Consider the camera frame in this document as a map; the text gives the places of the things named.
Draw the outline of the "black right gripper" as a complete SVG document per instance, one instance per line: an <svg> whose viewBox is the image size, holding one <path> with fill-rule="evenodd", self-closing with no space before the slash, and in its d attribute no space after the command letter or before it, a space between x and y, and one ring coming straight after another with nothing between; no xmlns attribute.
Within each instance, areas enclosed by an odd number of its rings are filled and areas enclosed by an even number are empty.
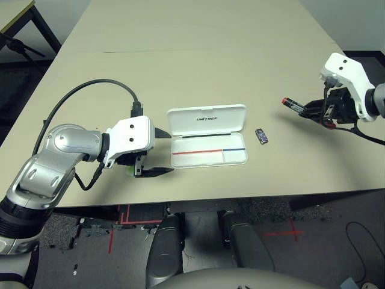
<svg viewBox="0 0 385 289"><path fill-rule="evenodd" d="M319 99L307 103L300 117L312 121L320 121L324 107L324 100ZM335 120L338 124L351 124L358 120L354 100L347 88L335 89L330 92L326 100L324 120Z"/></svg>

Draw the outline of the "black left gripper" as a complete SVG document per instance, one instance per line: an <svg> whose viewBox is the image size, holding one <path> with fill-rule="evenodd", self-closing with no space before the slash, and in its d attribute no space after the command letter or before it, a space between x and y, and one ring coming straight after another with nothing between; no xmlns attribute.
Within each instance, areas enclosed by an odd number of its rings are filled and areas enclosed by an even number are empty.
<svg viewBox="0 0 385 289"><path fill-rule="evenodd" d="M160 128L155 128L155 138L171 138L171 135ZM142 178L154 178L174 170L169 167L154 167L144 170L144 161L146 157L147 151L123 154L118 157L117 164L126 166L128 175Z"/></svg>

